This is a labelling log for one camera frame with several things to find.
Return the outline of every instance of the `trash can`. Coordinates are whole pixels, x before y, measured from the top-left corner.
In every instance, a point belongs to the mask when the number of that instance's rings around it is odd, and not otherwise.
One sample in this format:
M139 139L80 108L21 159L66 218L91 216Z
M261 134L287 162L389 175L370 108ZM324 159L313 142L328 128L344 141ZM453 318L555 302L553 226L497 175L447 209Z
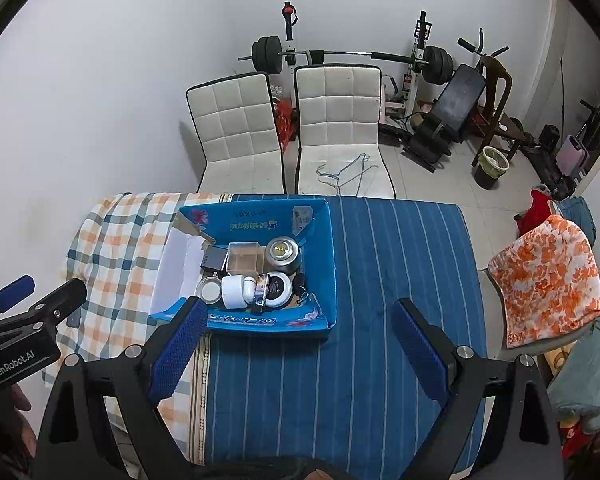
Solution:
M492 146L485 146L478 156L478 168L474 180L483 189L491 189L498 179L509 169L509 161L504 154Z

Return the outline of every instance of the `black round label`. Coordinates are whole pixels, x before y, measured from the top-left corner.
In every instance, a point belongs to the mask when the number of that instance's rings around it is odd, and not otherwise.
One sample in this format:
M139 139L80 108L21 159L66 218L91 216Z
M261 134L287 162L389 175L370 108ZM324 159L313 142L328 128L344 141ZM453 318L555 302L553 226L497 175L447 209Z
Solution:
M285 290L285 282L279 276L271 276L269 278L269 286L267 287L267 299L276 300Z

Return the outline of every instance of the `tufted white upholstery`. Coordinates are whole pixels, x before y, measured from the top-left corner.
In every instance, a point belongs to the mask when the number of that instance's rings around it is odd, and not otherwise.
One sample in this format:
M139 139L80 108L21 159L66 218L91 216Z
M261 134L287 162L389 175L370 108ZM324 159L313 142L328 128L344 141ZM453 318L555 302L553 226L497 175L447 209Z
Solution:
M198 192L285 193L264 72L194 86L187 101L206 158Z
M323 64L302 66L294 72L300 115L300 160L296 189L302 194L333 195L333 179L360 153L369 155L358 196L395 198L394 186L378 149L380 69L376 66ZM355 195L362 171L357 162L340 177L343 195Z

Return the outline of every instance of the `brown chair backrest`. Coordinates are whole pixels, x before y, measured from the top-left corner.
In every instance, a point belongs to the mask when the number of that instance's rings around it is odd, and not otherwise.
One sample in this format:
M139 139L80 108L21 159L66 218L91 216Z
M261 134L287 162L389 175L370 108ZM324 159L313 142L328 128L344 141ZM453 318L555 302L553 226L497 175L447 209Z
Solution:
M484 118L491 123L492 118L499 119L504 110L504 105L509 99L511 93L511 76L507 70L502 66L497 59L491 56L481 56L480 63L487 69L486 77L487 80L487 96L484 102L484 110L482 112ZM493 112L493 107L496 101L496 87L498 85L498 79L504 79L505 88L500 102L498 103L498 109Z

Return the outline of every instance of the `blue striped tablecloth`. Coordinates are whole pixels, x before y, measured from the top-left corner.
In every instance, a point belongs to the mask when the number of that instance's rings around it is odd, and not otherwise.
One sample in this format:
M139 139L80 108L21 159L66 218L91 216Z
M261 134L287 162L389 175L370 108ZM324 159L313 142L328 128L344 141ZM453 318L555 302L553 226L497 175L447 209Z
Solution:
M345 467L360 480L398 478L440 410L424 395L392 332L386 313L398 298L410 297L455 344L486 355L474 254L457 206L327 200L336 326L323 343L212 336L207 463L304 455ZM483 415L481 408L456 470L476 457Z

